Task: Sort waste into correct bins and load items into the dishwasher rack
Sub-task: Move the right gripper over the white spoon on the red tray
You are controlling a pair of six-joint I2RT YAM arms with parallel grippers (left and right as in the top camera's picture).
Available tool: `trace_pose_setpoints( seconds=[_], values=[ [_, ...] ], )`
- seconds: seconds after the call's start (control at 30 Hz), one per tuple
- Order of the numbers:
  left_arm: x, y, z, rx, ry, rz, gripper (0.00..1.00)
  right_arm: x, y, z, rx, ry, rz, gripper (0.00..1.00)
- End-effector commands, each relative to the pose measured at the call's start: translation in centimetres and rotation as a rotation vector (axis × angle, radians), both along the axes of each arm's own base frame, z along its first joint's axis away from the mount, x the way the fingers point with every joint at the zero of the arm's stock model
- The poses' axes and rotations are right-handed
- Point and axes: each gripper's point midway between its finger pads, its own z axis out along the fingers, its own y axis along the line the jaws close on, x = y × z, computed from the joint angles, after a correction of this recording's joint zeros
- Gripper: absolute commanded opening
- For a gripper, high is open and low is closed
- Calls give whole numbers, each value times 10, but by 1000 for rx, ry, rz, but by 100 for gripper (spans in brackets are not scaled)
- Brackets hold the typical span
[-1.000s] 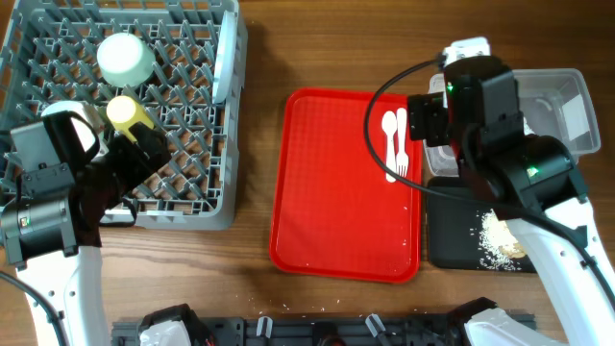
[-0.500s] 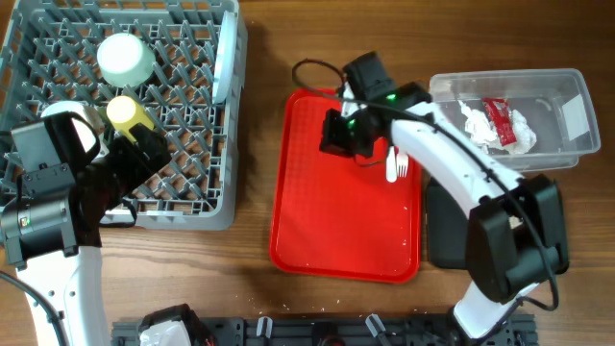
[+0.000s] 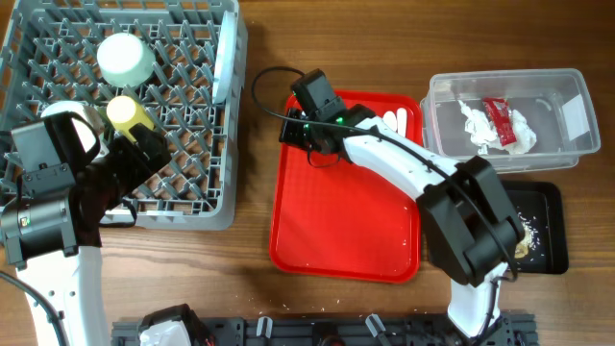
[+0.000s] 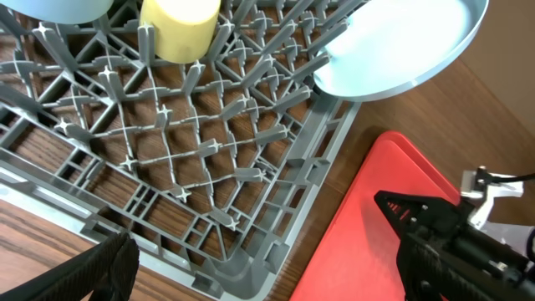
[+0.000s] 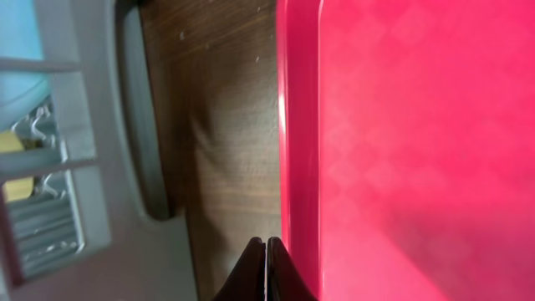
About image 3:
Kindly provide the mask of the white plastic spoon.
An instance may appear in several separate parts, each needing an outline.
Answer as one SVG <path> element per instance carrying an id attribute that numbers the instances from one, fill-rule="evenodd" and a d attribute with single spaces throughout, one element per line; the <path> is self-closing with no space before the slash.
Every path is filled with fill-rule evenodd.
<path id="1" fill-rule="evenodd" d="M 384 122 L 384 124 L 393 132 L 397 132 L 398 131 L 398 119 L 396 116 L 396 113 L 393 111 L 387 111 L 383 117 L 382 120 Z"/>

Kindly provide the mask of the yellow plastic cup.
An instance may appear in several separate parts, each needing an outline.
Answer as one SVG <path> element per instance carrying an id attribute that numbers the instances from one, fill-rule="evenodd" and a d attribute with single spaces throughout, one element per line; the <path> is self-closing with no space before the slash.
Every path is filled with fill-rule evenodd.
<path id="1" fill-rule="evenodd" d="M 136 139 L 130 130 L 136 124 L 142 124 L 149 130 L 155 129 L 155 124 L 146 113 L 146 110 L 133 98 L 121 95 L 110 100 L 106 108 L 107 118 L 113 128 L 130 142 Z"/>

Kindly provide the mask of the white plastic fork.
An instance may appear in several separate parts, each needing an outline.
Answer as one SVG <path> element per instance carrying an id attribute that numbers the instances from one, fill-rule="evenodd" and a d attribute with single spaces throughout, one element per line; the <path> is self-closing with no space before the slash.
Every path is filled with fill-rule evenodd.
<path id="1" fill-rule="evenodd" d="M 405 108 L 398 108 L 396 111 L 397 118 L 397 132 L 400 136 L 406 136 L 407 129 L 407 110 Z"/>

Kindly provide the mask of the light blue round plate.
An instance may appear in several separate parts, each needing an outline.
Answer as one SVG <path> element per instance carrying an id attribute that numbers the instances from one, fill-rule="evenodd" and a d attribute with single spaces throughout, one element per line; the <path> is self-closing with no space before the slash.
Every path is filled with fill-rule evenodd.
<path id="1" fill-rule="evenodd" d="M 224 12 L 216 51 L 212 99 L 214 104 L 223 103 L 231 88 L 234 71 L 237 18 L 234 12 Z"/>

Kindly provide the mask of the red ketchup sachet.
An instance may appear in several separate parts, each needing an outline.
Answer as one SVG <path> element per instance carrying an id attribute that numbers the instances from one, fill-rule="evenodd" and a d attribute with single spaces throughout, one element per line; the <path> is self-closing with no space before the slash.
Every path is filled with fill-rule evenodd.
<path id="1" fill-rule="evenodd" d="M 502 146 L 515 143 L 517 141 L 512 125 L 512 111 L 508 102 L 503 98 L 487 97 L 482 99 L 489 117 L 491 118 L 499 142 Z"/>

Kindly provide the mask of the mint green bowl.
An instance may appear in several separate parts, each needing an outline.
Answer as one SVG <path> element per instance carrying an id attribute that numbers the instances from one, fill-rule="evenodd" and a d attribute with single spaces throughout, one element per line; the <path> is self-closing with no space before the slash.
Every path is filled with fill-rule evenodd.
<path id="1" fill-rule="evenodd" d="M 114 87 L 138 87 L 153 74 L 155 54 L 140 38 L 118 33 L 98 47 L 96 60 L 106 82 Z"/>

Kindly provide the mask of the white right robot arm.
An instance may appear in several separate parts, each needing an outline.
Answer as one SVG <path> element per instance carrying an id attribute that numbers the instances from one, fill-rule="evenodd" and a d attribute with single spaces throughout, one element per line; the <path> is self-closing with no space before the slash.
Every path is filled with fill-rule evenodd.
<path id="1" fill-rule="evenodd" d="M 323 118 L 290 109 L 280 141 L 366 168 L 413 200 L 430 261 L 451 280 L 449 320 L 465 341 L 486 341 L 500 317 L 501 284 L 518 278 L 514 254 L 525 237 L 489 161 L 440 157 L 362 105 Z"/>

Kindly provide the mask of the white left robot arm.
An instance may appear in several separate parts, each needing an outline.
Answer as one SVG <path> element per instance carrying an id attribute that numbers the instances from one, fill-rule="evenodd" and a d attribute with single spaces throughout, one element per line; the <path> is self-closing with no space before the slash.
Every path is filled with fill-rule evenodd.
<path id="1" fill-rule="evenodd" d="M 106 155 L 99 142 L 84 149 L 81 120 L 65 111 L 11 131 L 23 169 L 1 213 L 15 273 L 1 276 L 25 293 L 40 345 L 111 344 L 102 218 L 171 160 L 164 137 L 142 123 L 115 137 Z"/>

